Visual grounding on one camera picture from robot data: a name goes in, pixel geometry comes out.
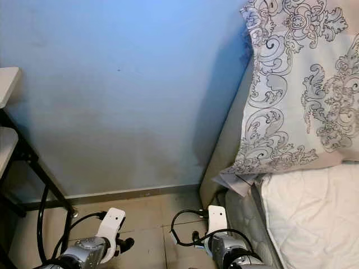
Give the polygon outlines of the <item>beige folded cloth flap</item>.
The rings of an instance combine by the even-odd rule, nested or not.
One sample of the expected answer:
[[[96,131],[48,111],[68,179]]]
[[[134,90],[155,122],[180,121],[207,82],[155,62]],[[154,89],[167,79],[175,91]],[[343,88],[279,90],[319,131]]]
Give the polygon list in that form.
[[[221,172],[218,176],[212,178],[213,182],[220,184],[227,189],[230,189],[236,194],[245,197],[251,193],[251,188],[254,186],[258,174],[231,174]]]

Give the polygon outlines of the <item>light desk with black frame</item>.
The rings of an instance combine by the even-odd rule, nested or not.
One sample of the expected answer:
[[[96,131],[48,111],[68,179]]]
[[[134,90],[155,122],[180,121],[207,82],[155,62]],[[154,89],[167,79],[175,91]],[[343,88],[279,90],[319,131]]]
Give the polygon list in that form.
[[[13,91],[16,88],[16,85],[20,83],[22,77],[22,72],[20,67],[2,67],[0,70],[0,90],[2,90],[1,103],[3,106],[7,105],[10,102],[10,97]],[[49,176],[47,171],[43,168],[39,161],[39,155],[34,150],[33,146],[29,143],[28,140],[18,131],[18,127],[15,124],[15,121],[8,115],[5,108],[2,108],[0,111],[1,116],[1,131],[8,135],[8,137],[3,135],[3,139],[7,138],[8,142],[2,142],[2,154],[5,161],[2,165],[2,176],[0,179],[0,186],[2,188],[3,182],[8,178],[10,174],[11,167],[17,161],[23,162],[31,169],[31,171],[43,182],[44,189],[43,195],[39,202],[39,215],[38,215],[38,228],[36,232],[38,233],[39,240],[39,251],[40,254],[44,254],[44,244],[43,244],[43,213],[46,208],[52,207],[61,207],[66,211],[65,214],[65,223],[62,228],[61,235],[61,250],[63,251],[68,247],[67,237],[70,231],[70,225],[72,222],[73,215],[76,211],[76,208],[73,207],[72,203],[64,196],[62,191],[56,185],[53,179]],[[49,201],[48,197],[52,194],[54,199]],[[0,212],[2,221],[11,222],[13,219],[20,219],[26,217],[27,213],[33,208],[26,207],[23,204],[17,204],[13,202],[10,198],[3,193],[3,190],[0,192]],[[15,217],[8,217],[4,213],[13,213]],[[0,242],[0,265],[1,269],[19,269],[18,266],[10,258],[8,251],[11,246],[11,239],[5,240],[4,238],[10,238],[10,232],[13,229],[13,225],[4,225],[1,226],[1,236],[2,241]]]

